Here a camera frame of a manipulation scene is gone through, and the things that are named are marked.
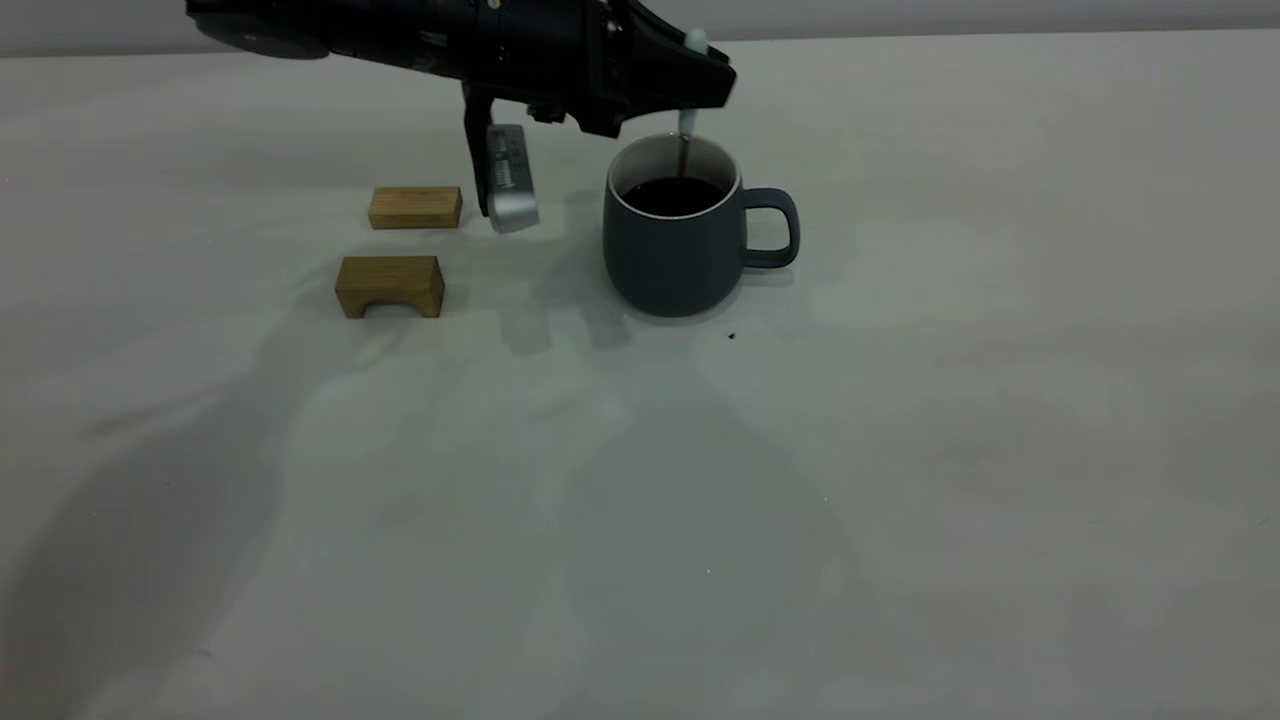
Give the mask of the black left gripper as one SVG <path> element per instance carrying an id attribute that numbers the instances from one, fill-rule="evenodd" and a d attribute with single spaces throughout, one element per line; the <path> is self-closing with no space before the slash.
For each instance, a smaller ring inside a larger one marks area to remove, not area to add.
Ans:
<path id="1" fill-rule="evenodd" d="M 640 1 L 462 1 L 458 14 L 468 138 L 490 127 L 497 100 L 616 137 L 650 113 L 722 108 L 737 79 L 703 29 L 680 29 Z"/>

